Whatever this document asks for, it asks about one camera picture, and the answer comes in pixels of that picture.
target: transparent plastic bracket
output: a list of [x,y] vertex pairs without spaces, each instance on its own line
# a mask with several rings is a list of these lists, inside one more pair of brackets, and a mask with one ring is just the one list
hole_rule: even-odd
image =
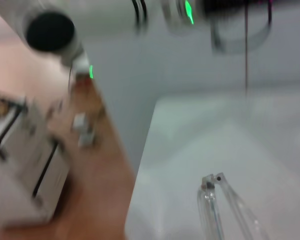
[[245,240],[254,240],[249,226],[243,216],[251,221],[257,234],[264,240],[270,240],[266,230],[259,223],[254,213],[247,207],[244,201],[238,196],[227,182],[223,173],[208,175],[202,179],[202,185],[198,191],[197,201],[200,213],[200,221],[207,240],[224,240],[224,232],[220,219],[215,185],[220,185],[226,200],[239,224],[240,230]]

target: white wall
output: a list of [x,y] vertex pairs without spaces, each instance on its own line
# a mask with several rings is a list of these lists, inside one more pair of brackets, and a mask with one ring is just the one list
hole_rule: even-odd
[[[300,81],[300,8],[273,10],[269,39],[249,54],[252,86]],[[262,18],[253,23],[250,33],[266,21]],[[243,29],[243,21],[237,20],[224,34],[233,38]],[[158,98],[177,92],[244,89],[243,55],[213,54],[209,27],[173,35],[161,12],[145,36],[85,40],[84,47],[135,172]]]

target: green led indicator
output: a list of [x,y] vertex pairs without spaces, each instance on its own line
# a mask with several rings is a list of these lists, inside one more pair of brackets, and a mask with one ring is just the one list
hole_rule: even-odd
[[90,65],[89,67],[89,73],[90,73],[90,78],[91,79],[94,79],[94,67],[92,65]]
[[192,18],[192,7],[191,7],[190,3],[188,2],[188,0],[185,0],[185,11],[186,11],[186,15],[188,16],[188,18],[191,21],[191,24],[194,24],[194,20]]

